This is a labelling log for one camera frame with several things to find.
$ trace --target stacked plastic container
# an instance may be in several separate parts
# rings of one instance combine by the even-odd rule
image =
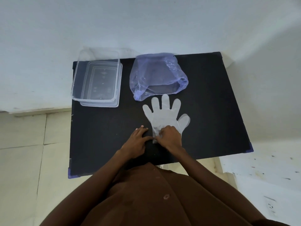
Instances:
[[[118,107],[122,64],[117,51],[87,48],[80,52],[71,95],[82,106]]]

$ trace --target person's right arm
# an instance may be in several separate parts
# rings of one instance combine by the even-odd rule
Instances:
[[[156,136],[158,143],[173,154],[188,175],[206,190],[250,223],[265,219],[239,191],[207,170],[182,148],[181,134],[174,126],[166,126],[161,130],[160,135],[161,137]]]

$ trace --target table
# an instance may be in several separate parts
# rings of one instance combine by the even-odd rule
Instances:
[[[181,100],[178,118],[186,113],[190,124],[182,134],[182,144],[194,159],[204,159],[252,152],[234,93],[220,52],[176,55],[188,77],[187,88],[176,95]],[[142,110],[151,108],[151,97],[135,101],[129,87],[134,58],[121,59],[123,64],[120,101],[117,108],[81,106],[72,101],[69,177],[90,175],[103,166],[135,128],[151,124]],[[77,62],[73,63],[73,73]],[[146,143],[145,154],[132,160],[128,167],[151,162],[154,165],[177,162],[159,144]]]

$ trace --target shirt sleeve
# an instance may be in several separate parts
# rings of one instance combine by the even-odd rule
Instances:
[[[287,224],[280,223],[273,220],[268,220],[268,219],[255,221],[254,223],[252,223],[252,225],[253,226],[289,226]]]

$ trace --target person's left arm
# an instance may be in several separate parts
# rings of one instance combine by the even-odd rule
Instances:
[[[98,204],[121,167],[129,159],[136,158],[144,153],[144,143],[153,139],[150,136],[142,137],[146,131],[147,128],[143,126],[136,129],[121,149],[93,176],[55,207],[40,226],[80,225],[90,210]]]

